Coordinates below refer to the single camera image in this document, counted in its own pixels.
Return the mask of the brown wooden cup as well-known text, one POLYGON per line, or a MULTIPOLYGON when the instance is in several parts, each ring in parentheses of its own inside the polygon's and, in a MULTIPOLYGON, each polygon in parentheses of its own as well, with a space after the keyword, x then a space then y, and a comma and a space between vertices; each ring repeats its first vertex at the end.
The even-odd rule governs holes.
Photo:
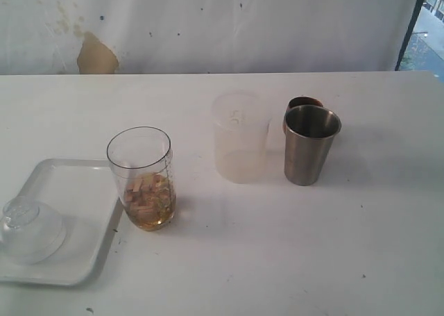
POLYGON ((311 108, 306 108, 306 111, 311 112, 312 114, 311 124, 308 125, 307 123, 307 125, 305 125, 305 130, 303 133, 306 137, 316 138, 316 133, 319 132, 318 129, 322 128, 322 126, 319 126, 319 124, 323 123, 322 118, 325 114, 325 108, 319 100, 312 97, 295 97, 289 101, 282 122, 283 133, 287 133, 287 113, 298 106, 311 106, 311 108))

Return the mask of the white plastic tray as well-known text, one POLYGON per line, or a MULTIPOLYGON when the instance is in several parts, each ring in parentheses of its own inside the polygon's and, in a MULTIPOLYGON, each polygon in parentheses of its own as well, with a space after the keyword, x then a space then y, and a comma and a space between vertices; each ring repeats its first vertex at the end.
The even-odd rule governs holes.
POLYGON ((120 215, 107 161, 41 161, 1 208, 1 282, 71 287, 98 276, 120 215))

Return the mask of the stainless steel cup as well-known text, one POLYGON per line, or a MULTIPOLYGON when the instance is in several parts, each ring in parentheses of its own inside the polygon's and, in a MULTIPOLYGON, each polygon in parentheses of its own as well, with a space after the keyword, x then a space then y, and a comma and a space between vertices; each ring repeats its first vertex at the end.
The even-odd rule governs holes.
POLYGON ((284 174, 296 185, 312 185, 341 130, 341 120, 324 107, 301 105, 286 112, 284 125, 284 174))

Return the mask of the clear plastic shaker lid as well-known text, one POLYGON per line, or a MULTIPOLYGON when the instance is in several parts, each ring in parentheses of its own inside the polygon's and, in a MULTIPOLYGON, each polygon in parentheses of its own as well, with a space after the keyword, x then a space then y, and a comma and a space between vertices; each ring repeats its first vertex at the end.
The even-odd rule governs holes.
POLYGON ((62 215, 47 204, 25 196, 9 201, 2 210, 1 250, 18 265, 32 265, 53 255, 65 241, 62 215))

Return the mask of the clear plastic shaker cup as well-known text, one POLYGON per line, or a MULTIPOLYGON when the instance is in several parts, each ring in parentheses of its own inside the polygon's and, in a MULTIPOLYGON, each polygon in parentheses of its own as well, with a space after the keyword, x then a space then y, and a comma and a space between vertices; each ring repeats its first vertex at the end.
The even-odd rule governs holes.
POLYGON ((128 219, 144 231, 169 223, 177 196, 167 133, 152 126, 126 129, 109 141, 106 154, 128 219))

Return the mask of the dark window frame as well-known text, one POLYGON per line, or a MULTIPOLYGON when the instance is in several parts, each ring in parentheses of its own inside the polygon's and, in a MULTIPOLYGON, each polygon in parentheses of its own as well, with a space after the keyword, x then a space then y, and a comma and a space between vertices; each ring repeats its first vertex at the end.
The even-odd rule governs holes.
POLYGON ((400 52, 398 54, 398 61, 397 61, 396 66, 395 66, 395 71, 398 71, 399 68, 400 68, 400 65, 402 63, 402 59, 403 59, 405 51, 407 49, 407 45, 408 45, 408 43, 410 41, 410 38, 411 38, 411 36, 413 34, 413 29, 414 29, 416 21, 417 21, 417 19, 419 17, 419 14, 420 14, 420 11, 421 11, 421 8, 422 8, 422 5, 423 5, 424 1, 425 0, 416 0, 416 2, 415 2, 415 6, 413 8, 412 16, 411 16, 411 19, 409 21, 409 25, 407 27, 406 34, 405 34, 404 39, 403 39, 400 52))

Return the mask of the translucent white plastic container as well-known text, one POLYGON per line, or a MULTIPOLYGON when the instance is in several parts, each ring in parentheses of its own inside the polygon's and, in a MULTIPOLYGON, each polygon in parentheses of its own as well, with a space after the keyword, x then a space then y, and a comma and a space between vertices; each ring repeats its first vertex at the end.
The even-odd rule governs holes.
POLYGON ((211 108, 217 172, 238 184, 253 183, 263 172, 271 114, 265 100, 237 91, 215 98, 211 108))

